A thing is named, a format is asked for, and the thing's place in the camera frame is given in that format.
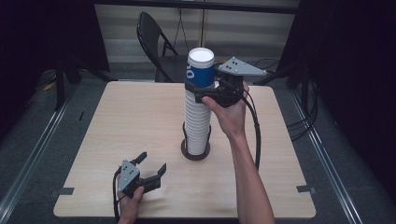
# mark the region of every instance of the person's right hand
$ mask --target person's right hand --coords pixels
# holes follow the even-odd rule
[[[245,81],[244,89],[248,91],[248,84]],[[221,129],[230,140],[240,136],[245,137],[245,102],[240,100],[235,105],[231,105],[227,108],[218,105],[215,100],[208,96],[203,97],[202,102],[216,114]]]

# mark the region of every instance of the table top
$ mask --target table top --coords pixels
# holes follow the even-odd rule
[[[316,214],[274,92],[250,87],[262,131],[260,175],[275,217],[308,218]],[[233,159],[227,137],[211,115],[210,153],[187,160],[184,139],[184,85],[110,82],[92,118],[54,208],[58,217],[113,217],[112,178],[122,160],[147,151],[137,165],[141,177],[155,175],[166,163],[162,186],[144,195],[139,217],[237,217]],[[247,111],[247,140],[255,157],[253,120]]]

